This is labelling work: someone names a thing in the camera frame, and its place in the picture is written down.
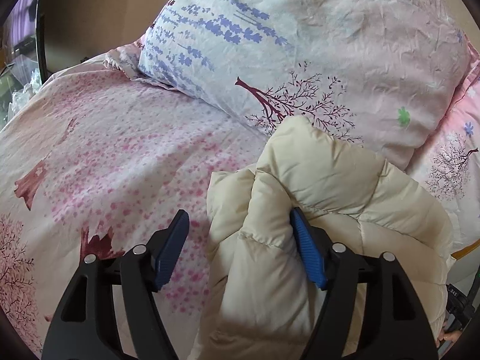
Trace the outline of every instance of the cream puffer jacket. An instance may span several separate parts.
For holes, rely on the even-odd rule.
[[[452,239],[440,203],[379,154],[296,116],[279,126],[254,166],[212,174],[211,292],[189,359],[300,358],[325,293],[307,280],[297,253],[294,206],[357,254],[393,252],[438,335]],[[344,354],[356,349],[364,302],[359,285]]]

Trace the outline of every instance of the bed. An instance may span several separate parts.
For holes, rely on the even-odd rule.
[[[462,33],[455,41],[466,47]],[[186,358],[209,294],[203,248],[211,173],[255,162],[267,140],[235,112],[224,112],[225,105],[194,99],[139,72],[145,44],[143,38],[54,74],[0,133],[0,304],[37,355],[79,261],[91,253],[122,255],[183,208],[190,215],[189,237],[171,282],[155,300],[174,349]],[[471,80],[471,70],[460,74],[462,83]],[[452,89],[442,115],[453,96]],[[442,115],[419,116],[423,142]],[[399,134],[413,128],[414,119],[398,107]],[[407,151],[413,154],[415,145],[412,140]],[[394,144],[385,149],[401,167],[398,152]],[[119,292],[115,303],[123,349],[134,356]]]

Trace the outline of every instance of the blue gripper pad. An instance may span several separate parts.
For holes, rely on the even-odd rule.
[[[155,286],[160,290],[170,281],[173,269],[183,249],[190,228],[190,219],[184,210],[178,210],[170,226],[162,230],[169,232],[167,239],[155,259]]]
[[[293,236],[297,242],[298,253],[305,266],[308,279],[321,290],[326,290],[327,278],[323,266],[323,256],[310,236],[310,225],[304,223],[303,218],[295,209],[290,213],[290,224],[293,227]]]

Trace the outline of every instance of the tree branch print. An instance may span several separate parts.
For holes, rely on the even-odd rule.
[[[355,128],[351,120],[354,114],[345,105],[336,102],[345,93],[341,80],[328,76],[327,90],[321,91],[321,74],[306,74],[308,65],[306,61],[298,64],[301,73],[291,71],[287,82],[276,89],[271,87],[263,91],[251,87],[238,77],[235,85],[248,90],[263,108],[260,115],[250,115],[247,119],[267,135],[272,135],[285,117],[304,115],[312,126],[335,138],[349,142],[361,140],[360,137],[351,135]]]
[[[478,152],[478,148],[468,150],[465,138],[457,133],[446,144],[439,145],[426,181],[432,195],[441,200],[463,197],[463,185],[469,179],[469,158]]]
[[[0,305],[20,338],[39,353],[42,346],[35,326],[38,315],[32,279],[33,259],[20,243],[21,222],[0,216]]]

